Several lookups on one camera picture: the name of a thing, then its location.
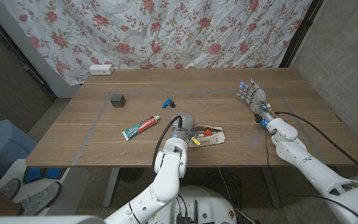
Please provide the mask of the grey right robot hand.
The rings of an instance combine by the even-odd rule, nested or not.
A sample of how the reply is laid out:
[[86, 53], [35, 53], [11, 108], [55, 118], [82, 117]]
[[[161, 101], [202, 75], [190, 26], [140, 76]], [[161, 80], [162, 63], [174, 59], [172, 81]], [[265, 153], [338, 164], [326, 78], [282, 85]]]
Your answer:
[[267, 101], [267, 95], [261, 87], [251, 78], [250, 85], [241, 82], [239, 92], [236, 94], [241, 100], [249, 105], [255, 113], [255, 122], [265, 127], [270, 121], [276, 118]]

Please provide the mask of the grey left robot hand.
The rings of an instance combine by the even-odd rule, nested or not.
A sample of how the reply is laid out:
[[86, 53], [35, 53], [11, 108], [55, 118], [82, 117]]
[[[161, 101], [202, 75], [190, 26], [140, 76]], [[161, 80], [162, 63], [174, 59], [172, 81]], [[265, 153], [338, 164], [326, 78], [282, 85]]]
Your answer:
[[172, 137], [180, 138], [185, 142], [188, 141], [188, 137], [191, 134], [191, 130], [195, 126], [195, 116], [188, 113], [175, 113], [173, 118], [180, 116], [181, 119], [176, 119], [172, 124]]

